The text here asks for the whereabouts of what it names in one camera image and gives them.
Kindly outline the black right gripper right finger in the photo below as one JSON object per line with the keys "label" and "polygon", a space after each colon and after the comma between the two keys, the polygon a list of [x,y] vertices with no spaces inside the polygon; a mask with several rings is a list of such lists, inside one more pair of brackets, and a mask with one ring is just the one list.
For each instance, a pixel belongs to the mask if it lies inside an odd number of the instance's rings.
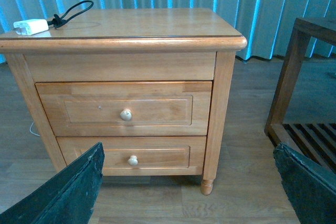
{"label": "black right gripper right finger", "polygon": [[283,143],[274,159],[300,223],[335,223],[335,173]]}

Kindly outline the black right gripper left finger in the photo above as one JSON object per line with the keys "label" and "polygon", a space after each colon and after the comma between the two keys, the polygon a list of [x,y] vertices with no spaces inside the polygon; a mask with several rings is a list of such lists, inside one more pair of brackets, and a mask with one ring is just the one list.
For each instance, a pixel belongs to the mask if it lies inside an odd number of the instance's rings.
{"label": "black right gripper left finger", "polygon": [[1,223],[88,223],[102,184],[102,143],[1,213]]}

